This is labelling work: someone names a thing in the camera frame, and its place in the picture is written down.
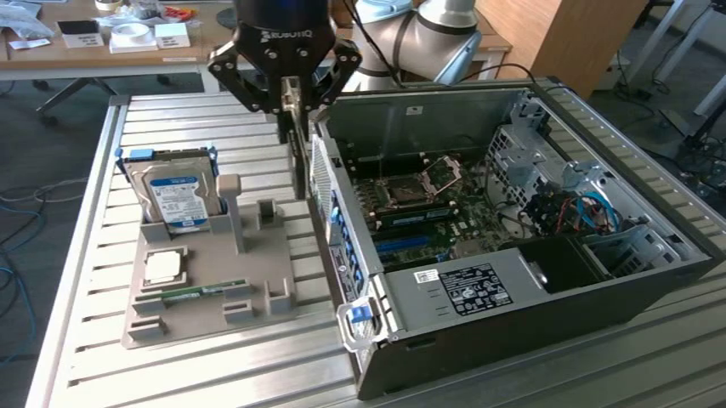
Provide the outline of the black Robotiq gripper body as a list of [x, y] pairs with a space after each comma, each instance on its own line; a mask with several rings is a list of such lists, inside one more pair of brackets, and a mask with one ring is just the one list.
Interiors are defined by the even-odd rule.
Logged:
[[337, 41], [327, 1], [239, 0], [234, 48], [269, 80], [314, 73]]

